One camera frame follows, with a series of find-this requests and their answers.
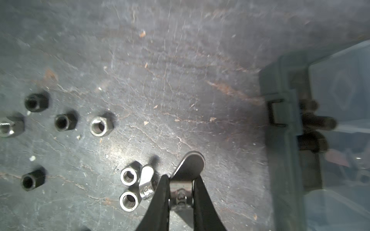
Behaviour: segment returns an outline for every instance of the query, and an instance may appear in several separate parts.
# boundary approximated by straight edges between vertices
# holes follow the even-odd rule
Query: paint chip
[[[145,37],[145,35],[147,35],[147,34],[145,33],[145,30],[143,30],[143,31],[140,33],[139,37],[140,37],[140,38],[142,38],[142,37]]]

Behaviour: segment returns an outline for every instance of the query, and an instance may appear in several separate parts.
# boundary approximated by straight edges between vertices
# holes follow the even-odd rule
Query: dark hex nut
[[[31,173],[25,174],[21,179],[21,186],[25,191],[31,191],[45,182],[45,173],[38,169]]]
[[[60,114],[54,119],[54,125],[58,131],[72,130],[76,127],[77,119],[73,114]]]
[[[49,100],[41,94],[31,94],[24,99],[24,106],[30,112],[42,112],[49,107]]]

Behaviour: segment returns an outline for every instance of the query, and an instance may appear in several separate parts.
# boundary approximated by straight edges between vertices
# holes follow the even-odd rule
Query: hex nut
[[[25,191],[31,191],[45,182],[45,173],[38,169],[33,172],[27,173],[21,178],[21,186]]]
[[[54,119],[54,125],[58,131],[72,130],[76,127],[77,119],[73,114],[60,114]]]
[[[126,186],[131,186],[140,181],[142,165],[134,161],[121,171],[121,181]]]
[[[41,94],[31,94],[24,99],[24,106],[30,112],[42,112],[49,107],[49,99]]]
[[[130,186],[120,197],[120,206],[127,212],[134,211],[140,204],[141,197],[137,184]]]
[[[94,136],[107,136],[113,130],[113,123],[111,120],[97,116],[90,123],[90,132]]]
[[[23,131],[24,123],[21,118],[11,116],[0,118],[0,137],[15,137]]]

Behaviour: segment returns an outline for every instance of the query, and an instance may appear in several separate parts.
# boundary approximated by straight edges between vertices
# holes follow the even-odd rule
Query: scratched metal table
[[[190,150],[229,230],[274,230],[258,71],[300,48],[369,37],[369,3],[243,0],[5,0],[0,3],[0,108],[26,130],[0,140],[2,230],[134,230],[118,198],[133,160],[170,174]],[[45,91],[50,107],[27,113]],[[75,130],[54,116],[75,110]],[[102,139],[95,115],[114,120]],[[25,192],[37,166],[46,183]],[[175,214],[171,230],[190,230]]]

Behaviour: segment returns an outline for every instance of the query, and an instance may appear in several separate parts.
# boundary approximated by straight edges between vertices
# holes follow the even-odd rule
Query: nut hole
[[[33,185],[33,180],[29,176],[23,178],[23,187],[24,188],[31,188]]]
[[[29,99],[26,101],[26,107],[29,109],[34,109],[37,107],[37,101],[34,99]]]
[[[1,122],[0,132],[3,133],[3,134],[7,134],[7,133],[9,133],[9,131],[10,131],[10,124],[5,122],[5,121]]]
[[[135,198],[132,195],[126,195],[123,197],[123,205],[130,209],[133,208],[136,204]]]
[[[127,171],[123,174],[123,179],[125,182],[130,183],[134,180],[135,176],[131,171]]]
[[[104,125],[103,121],[97,120],[97,121],[92,123],[92,127],[94,129],[94,132],[96,132],[97,134],[100,134],[104,131],[105,125]]]
[[[55,125],[57,128],[59,129],[64,129],[67,127],[67,119],[64,117],[64,116],[61,116],[59,117],[56,121],[55,121]]]

